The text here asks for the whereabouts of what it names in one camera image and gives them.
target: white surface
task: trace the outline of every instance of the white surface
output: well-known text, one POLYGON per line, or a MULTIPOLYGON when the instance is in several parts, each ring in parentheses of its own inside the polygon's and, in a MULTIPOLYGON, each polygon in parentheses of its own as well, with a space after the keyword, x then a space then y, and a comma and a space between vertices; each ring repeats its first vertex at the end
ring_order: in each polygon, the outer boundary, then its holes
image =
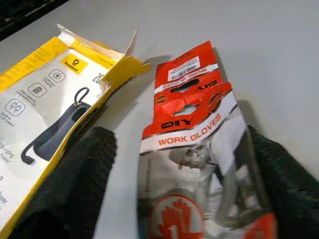
MULTIPOLYGON (((156 64, 211 40, 248 123, 319 178, 318 1, 70 0, 0 42, 0 70, 56 36, 56 23, 122 52, 139 27, 134 56, 160 57, 156 64)), ((119 148, 96 239, 136 238, 138 152, 153 118, 154 77, 152 68, 118 91, 97 122, 115 131, 119 148)))

